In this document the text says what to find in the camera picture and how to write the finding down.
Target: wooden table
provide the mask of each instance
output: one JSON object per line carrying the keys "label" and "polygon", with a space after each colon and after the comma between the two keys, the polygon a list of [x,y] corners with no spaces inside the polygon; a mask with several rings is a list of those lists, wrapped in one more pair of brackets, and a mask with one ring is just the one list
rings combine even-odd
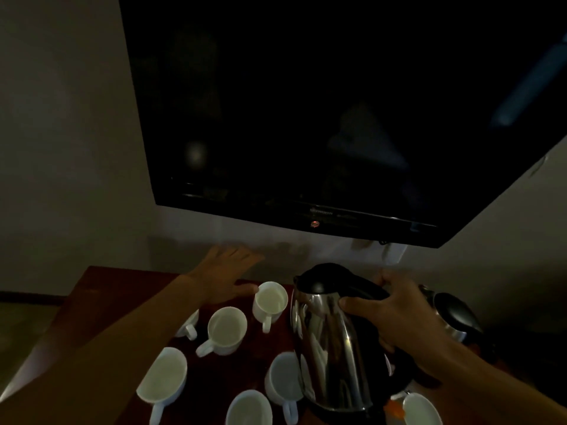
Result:
{"label": "wooden table", "polygon": [[[41,337],[25,360],[3,398],[45,372],[55,361],[87,343],[103,329],[116,322],[144,301],[159,292],[177,275],[162,272],[89,267],[73,292],[55,316],[50,328]],[[284,285],[291,296],[292,286]],[[187,357],[185,389],[179,399],[165,408],[161,424],[222,424],[232,399],[246,389],[264,391],[264,376],[277,354],[293,350],[289,324],[289,305],[281,318],[272,324],[269,334],[252,317],[253,297],[227,303],[240,308],[248,317],[248,330],[238,350],[228,357],[210,354],[198,358],[195,349],[204,342],[210,316],[224,305],[200,310],[197,340],[172,339],[169,346]],[[437,390],[417,390],[426,395],[439,410],[443,423],[481,424],[470,409],[453,399],[443,386]],[[147,424],[151,408],[135,394],[118,419],[119,424]],[[279,406],[272,404],[274,424],[284,424]],[[321,423],[299,403],[300,424]]]}

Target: white mug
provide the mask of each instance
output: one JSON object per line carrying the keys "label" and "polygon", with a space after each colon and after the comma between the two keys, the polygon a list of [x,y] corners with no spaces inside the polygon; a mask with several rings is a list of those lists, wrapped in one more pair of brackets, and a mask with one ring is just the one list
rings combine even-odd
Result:
{"label": "white mug", "polygon": [[423,395],[415,392],[408,394],[402,406],[404,407],[404,420],[407,425],[419,425],[421,423],[443,425],[437,409]]}
{"label": "white mug", "polygon": [[217,355],[230,355],[245,337],[248,322],[242,310],[236,307],[223,307],[211,316],[207,325],[209,339],[200,345],[195,353],[204,357],[211,352]]}
{"label": "white mug", "polygon": [[252,314],[257,321],[262,322],[262,331],[270,332],[272,322],[278,320],[287,306],[287,292],[277,282],[264,282],[254,295]]}
{"label": "white mug", "polygon": [[197,309],[197,311],[194,314],[189,316],[189,319],[185,321],[183,326],[179,329],[179,331],[177,331],[175,337],[187,336],[189,340],[191,341],[195,340],[197,338],[197,331],[195,330],[195,325],[197,324],[198,320],[199,320],[199,309]]}
{"label": "white mug", "polygon": [[136,389],[142,401],[153,404],[150,425],[158,425],[163,408],[177,400],[186,379],[185,355],[174,347],[164,347]]}
{"label": "white mug", "polygon": [[253,389],[239,393],[230,403],[226,425],[272,425],[272,407],[266,396]]}
{"label": "white mug", "polygon": [[264,387],[270,401],[283,407],[287,425],[295,425],[299,420],[297,402],[303,398],[303,393],[299,385],[299,363],[294,352],[283,352],[272,361]]}

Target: floor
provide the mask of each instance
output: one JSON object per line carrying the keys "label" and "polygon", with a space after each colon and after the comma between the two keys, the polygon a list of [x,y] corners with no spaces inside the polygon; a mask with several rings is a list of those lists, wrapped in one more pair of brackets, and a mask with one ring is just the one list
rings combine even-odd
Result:
{"label": "floor", "polygon": [[0,394],[58,309],[52,305],[0,303]]}

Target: person's right arm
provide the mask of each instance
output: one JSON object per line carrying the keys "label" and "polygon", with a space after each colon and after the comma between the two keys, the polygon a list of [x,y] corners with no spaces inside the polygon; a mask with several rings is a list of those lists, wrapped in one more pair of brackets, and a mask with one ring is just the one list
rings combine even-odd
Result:
{"label": "person's right arm", "polygon": [[465,403],[493,423],[567,424],[567,408],[477,357],[443,330],[417,285],[383,271],[392,285],[383,301],[344,298],[341,307],[372,322],[383,341],[405,350],[428,374],[451,386]]}

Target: beige wall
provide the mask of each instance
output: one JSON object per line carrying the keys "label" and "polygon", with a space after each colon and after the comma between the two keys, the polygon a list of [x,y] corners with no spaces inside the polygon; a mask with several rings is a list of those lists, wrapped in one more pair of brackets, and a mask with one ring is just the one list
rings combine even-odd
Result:
{"label": "beige wall", "polygon": [[[0,24],[0,290],[66,294],[90,264],[183,271],[219,241],[264,250],[258,279],[380,264],[376,244],[154,204],[117,0],[4,0]],[[443,248],[409,248],[400,266],[487,322],[559,292],[564,161],[567,143]]]}

